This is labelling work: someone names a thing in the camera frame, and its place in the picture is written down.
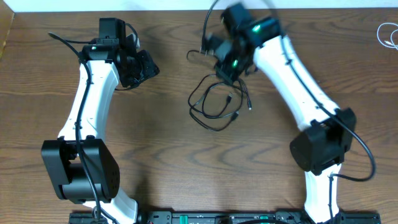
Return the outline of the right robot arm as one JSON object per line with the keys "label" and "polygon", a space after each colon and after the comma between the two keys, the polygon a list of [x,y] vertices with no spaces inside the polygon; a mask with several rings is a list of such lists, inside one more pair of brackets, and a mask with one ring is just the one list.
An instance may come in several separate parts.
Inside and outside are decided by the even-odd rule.
{"label": "right robot arm", "polygon": [[218,59],[217,76],[232,84],[254,65],[268,77],[300,131],[290,151],[305,173],[305,213],[312,223],[337,221],[336,179],[354,137],[353,111],[340,109],[318,86],[276,14],[257,20],[236,3],[220,19],[230,39],[209,48]]}

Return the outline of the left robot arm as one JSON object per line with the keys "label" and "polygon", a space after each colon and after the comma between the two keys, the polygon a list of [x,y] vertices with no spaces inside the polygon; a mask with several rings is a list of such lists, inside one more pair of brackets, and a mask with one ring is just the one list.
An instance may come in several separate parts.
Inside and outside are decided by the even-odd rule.
{"label": "left robot arm", "polygon": [[138,203],[121,188],[118,163],[105,144],[109,106],[115,91],[132,90],[159,74],[136,31],[115,17],[99,20],[99,36],[76,51],[79,84],[55,140],[41,156],[56,196],[91,209],[70,215],[72,223],[142,223]]}

